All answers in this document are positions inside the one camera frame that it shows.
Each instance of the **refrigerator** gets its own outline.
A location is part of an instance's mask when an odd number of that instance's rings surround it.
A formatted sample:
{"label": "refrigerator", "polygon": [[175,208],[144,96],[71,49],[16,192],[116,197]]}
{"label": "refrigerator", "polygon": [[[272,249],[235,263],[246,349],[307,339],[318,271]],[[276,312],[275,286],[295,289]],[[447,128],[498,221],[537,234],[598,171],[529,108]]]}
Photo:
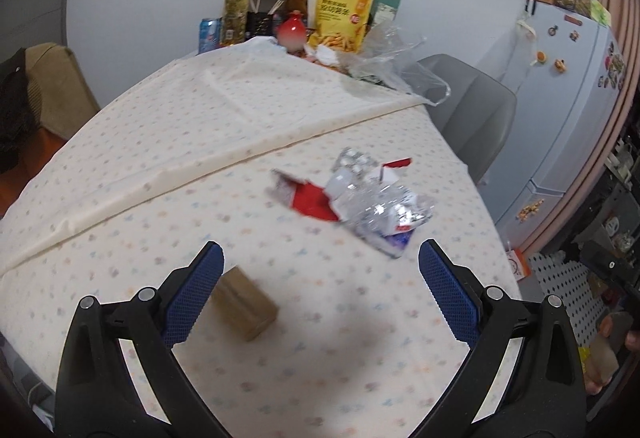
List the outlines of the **refrigerator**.
{"label": "refrigerator", "polygon": [[478,186],[511,248],[538,228],[578,176],[626,71],[610,29],[591,19],[537,3],[526,24],[502,78],[518,99],[513,127]]}

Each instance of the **blue can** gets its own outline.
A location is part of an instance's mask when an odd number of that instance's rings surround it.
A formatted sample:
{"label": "blue can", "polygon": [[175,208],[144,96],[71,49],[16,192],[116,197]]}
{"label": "blue can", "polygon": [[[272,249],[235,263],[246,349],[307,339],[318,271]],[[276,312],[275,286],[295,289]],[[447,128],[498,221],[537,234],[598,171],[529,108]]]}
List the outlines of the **blue can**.
{"label": "blue can", "polygon": [[220,48],[221,23],[219,19],[203,19],[200,22],[198,53],[210,52]]}

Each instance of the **black basket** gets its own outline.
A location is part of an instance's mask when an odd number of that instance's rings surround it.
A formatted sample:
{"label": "black basket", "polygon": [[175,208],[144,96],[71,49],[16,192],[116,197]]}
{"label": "black basket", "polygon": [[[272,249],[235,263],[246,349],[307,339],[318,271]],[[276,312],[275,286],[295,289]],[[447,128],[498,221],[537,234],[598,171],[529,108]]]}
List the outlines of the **black basket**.
{"label": "black basket", "polygon": [[246,15],[246,38],[257,35],[273,35],[273,14],[249,12]]}

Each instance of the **plastic bottle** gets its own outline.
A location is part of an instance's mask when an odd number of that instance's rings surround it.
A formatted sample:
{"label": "plastic bottle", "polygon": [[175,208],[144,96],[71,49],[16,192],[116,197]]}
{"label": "plastic bottle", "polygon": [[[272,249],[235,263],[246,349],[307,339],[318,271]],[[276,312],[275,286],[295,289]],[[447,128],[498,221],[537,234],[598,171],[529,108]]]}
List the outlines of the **plastic bottle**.
{"label": "plastic bottle", "polygon": [[222,19],[220,45],[231,46],[244,42],[246,14],[249,0],[225,0],[225,15]]}

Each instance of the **blue gripper pad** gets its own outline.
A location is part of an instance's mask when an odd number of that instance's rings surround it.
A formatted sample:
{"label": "blue gripper pad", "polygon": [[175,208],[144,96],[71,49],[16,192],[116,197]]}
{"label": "blue gripper pad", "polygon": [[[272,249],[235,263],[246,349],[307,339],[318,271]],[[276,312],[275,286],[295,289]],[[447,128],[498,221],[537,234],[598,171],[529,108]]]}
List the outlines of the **blue gripper pad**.
{"label": "blue gripper pad", "polygon": [[212,244],[204,254],[200,253],[189,267],[189,277],[172,298],[166,310],[166,322],[162,340],[171,349],[174,344],[184,342],[200,315],[213,287],[225,268],[222,248]]}
{"label": "blue gripper pad", "polygon": [[466,294],[447,262],[425,241],[418,267],[455,338],[473,348],[478,342],[478,308]]}

